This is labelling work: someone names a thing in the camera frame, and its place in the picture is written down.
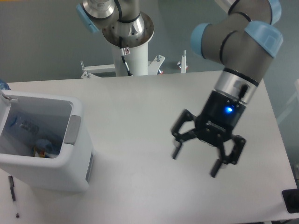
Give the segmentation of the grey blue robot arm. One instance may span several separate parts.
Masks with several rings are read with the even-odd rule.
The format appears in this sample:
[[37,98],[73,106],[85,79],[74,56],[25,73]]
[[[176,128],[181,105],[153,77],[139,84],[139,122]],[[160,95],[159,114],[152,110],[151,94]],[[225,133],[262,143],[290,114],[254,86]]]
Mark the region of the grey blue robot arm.
[[[281,17],[278,0],[220,0],[218,4],[227,18],[216,25],[198,25],[191,34],[191,48],[224,69],[200,115],[184,110],[171,129],[173,158],[184,142],[195,138],[218,149],[212,177],[223,164],[238,162],[246,140],[232,131],[283,42],[274,27]],[[150,73],[147,44],[154,28],[139,1],[84,0],[76,10],[90,32],[101,30],[112,44],[116,75]]]

